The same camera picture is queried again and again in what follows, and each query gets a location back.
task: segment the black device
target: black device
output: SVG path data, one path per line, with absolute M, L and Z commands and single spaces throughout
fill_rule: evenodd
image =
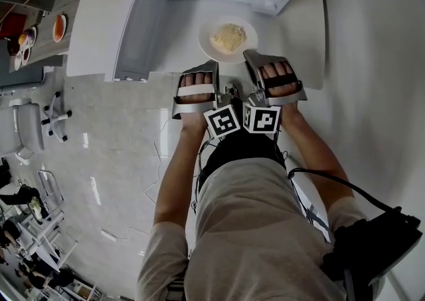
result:
M 332 179 L 350 187 L 384 213 L 367 221 L 361 219 L 350 227 L 334 232 L 333 252 L 323 257 L 321 269 L 332 281 L 344 281 L 348 301 L 373 299 L 373 283 L 399 263 L 418 243 L 422 233 L 420 220 L 391 208 L 359 187 L 327 173 L 296 168 L 288 173 L 304 172 Z

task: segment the rice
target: rice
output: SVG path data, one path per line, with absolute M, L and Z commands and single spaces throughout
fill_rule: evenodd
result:
M 223 25 L 210 40 L 220 52 L 232 54 L 246 40 L 246 34 L 242 27 L 228 23 Z

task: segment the beige t-shirt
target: beige t-shirt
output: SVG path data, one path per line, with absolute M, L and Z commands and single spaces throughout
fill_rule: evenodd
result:
M 332 231 L 365 218 L 352 197 L 328 212 Z M 137 281 L 137 301 L 156 301 L 184 277 L 188 301 L 345 300 L 320 269 L 332 251 L 304 217 L 284 168 L 266 158 L 232 161 L 205 182 L 190 260 L 185 230 L 152 228 Z

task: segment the open microwave door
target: open microwave door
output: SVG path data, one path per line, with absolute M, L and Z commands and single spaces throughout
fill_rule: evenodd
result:
M 168 0 L 133 0 L 120 41 L 114 81 L 145 82 L 149 77 Z

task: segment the gray floor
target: gray floor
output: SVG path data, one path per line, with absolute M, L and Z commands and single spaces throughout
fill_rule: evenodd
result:
M 69 140 L 60 143 L 44 135 L 45 151 L 30 166 L 20 165 L 12 157 L 12 173 L 15 181 L 25 179 L 32 186 L 39 186 L 37 170 L 55 174 L 64 195 L 62 230 L 79 242 L 69 265 L 109 295 L 134 298 L 148 236 L 129 230 L 128 241 L 113 242 L 101 235 L 99 227 L 121 238 L 128 237 L 128 227 L 149 232 L 159 189 L 156 183 L 146 191 L 157 181 L 159 159 L 153 139 L 156 137 L 161 155 L 162 176 L 181 129 L 180 121 L 166 123 L 177 78 L 178 74 L 157 74 L 146 84 L 105 83 L 98 75 L 68 78 L 64 68 L 57 68 L 47 75 L 43 86 L 14 97 L 30 96 L 44 106 L 63 88 L 64 108 L 73 112 L 65 121 Z M 8 100 L 0 99 L 0 108 L 7 107 Z M 203 163 L 212 150 L 205 150 Z M 194 222 L 190 211 L 190 247 L 194 245 Z

